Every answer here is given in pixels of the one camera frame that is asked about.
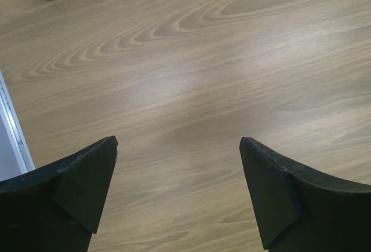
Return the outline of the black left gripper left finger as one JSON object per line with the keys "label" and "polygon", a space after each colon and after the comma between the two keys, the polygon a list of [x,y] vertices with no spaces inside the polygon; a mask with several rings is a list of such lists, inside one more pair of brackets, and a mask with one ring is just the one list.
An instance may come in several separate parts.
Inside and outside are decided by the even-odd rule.
{"label": "black left gripper left finger", "polygon": [[87,251],[117,160],[115,136],[1,181],[1,251]]}

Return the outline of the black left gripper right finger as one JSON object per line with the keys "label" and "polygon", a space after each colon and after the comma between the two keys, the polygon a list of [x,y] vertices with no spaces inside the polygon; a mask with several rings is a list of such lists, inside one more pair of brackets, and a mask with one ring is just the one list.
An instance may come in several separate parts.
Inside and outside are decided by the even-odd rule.
{"label": "black left gripper right finger", "polygon": [[368,184],[313,169],[251,137],[239,150],[265,250],[370,250]]}

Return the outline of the aluminium table frame rail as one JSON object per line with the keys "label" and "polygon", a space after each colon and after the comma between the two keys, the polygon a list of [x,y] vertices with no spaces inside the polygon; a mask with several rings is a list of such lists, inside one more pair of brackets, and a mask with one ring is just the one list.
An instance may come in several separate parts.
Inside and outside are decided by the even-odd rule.
{"label": "aluminium table frame rail", "polygon": [[8,88],[1,77],[1,181],[35,170]]}

